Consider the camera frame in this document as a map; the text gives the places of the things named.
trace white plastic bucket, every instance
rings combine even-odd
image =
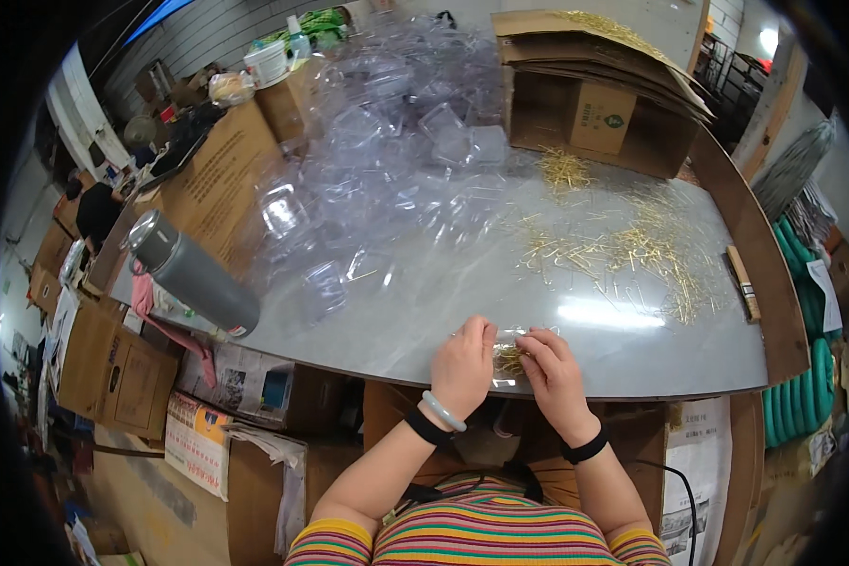
[[[251,74],[255,90],[272,86],[287,72],[286,44],[276,40],[264,49],[248,53],[242,60]]]

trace hand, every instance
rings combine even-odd
[[[569,345],[553,332],[535,327],[517,338],[516,345],[529,354],[521,357],[522,368],[541,413],[569,447],[588,444],[600,432],[600,421],[589,410],[582,371]]]
[[[487,397],[496,340],[496,324],[471,316],[431,360],[431,393],[459,420],[468,418]]]

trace black shirt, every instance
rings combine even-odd
[[[90,237],[91,243],[98,248],[107,239],[123,208],[122,204],[113,200],[112,194],[112,188],[95,183],[79,199],[76,226],[79,227],[82,239]]]

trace clear plastic packaging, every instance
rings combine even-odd
[[[317,322],[347,290],[395,292],[402,260],[389,250],[407,234],[455,246],[486,233],[507,200],[495,174],[509,146],[496,43],[445,17],[372,14],[303,70],[307,144],[257,177],[241,250],[261,296],[304,276]]]
[[[314,266],[302,278],[305,310],[312,324],[346,306],[346,285],[337,262]]]
[[[207,91],[214,104],[229,108],[254,98],[254,82],[245,71],[215,74],[208,81]]]
[[[455,112],[453,112],[449,102],[435,106],[418,121],[418,125],[435,145],[440,143],[441,137],[447,140],[459,136],[467,137],[468,129],[465,127],[463,120],[459,119]]]
[[[514,386],[516,379],[525,377],[520,357],[526,354],[516,346],[516,339],[524,335],[525,329],[521,326],[497,333],[497,342],[493,346],[494,387]]]
[[[474,126],[472,129],[472,163],[503,165],[509,157],[509,142],[501,126]]]

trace striped shirt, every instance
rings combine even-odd
[[[440,487],[458,492],[475,483],[466,479]],[[522,492],[486,478],[472,492],[405,511],[376,540],[345,519],[318,520],[296,537],[286,566],[670,564],[648,531],[607,541],[588,515],[553,502],[537,504]]]

